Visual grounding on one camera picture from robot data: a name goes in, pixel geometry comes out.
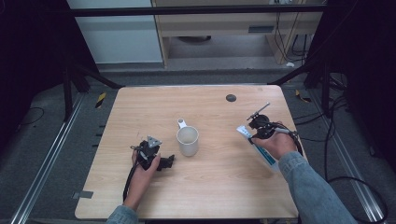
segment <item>person's right hand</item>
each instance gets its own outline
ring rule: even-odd
[[[295,151],[297,146],[286,133],[274,132],[268,139],[252,138],[251,141],[259,147],[264,147],[277,160],[288,152]]]

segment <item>denim sleeve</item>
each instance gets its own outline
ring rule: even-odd
[[[304,224],[357,223],[332,187],[300,153],[284,155],[279,161],[279,169],[289,184],[291,197]]]
[[[137,224],[138,221],[137,213],[134,210],[120,205],[107,219],[106,224]]]

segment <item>person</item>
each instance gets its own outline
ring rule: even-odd
[[[290,194],[302,223],[357,223],[332,187],[296,151],[296,146],[288,134],[275,132],[268,139],[252,138],[252,142],[264,147],[279,160],[280,172],[289,184]],[[137,167],[125,202],[116,208],[107,223],[138,223],[135,211],[154,175],[159,158],[155,158],[147,171]]]

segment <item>white wall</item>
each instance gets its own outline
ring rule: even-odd
[[[71,8],[151,7],[149,0],[67,0]],[[96,63],[161,63],[153,16],[76,18]]]

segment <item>mug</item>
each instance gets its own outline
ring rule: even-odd
[[[196,128],[187,126],[184,119],[178,119],[177,141],[181,154],[186,157],[193,156],[198,151],[198,131]]]

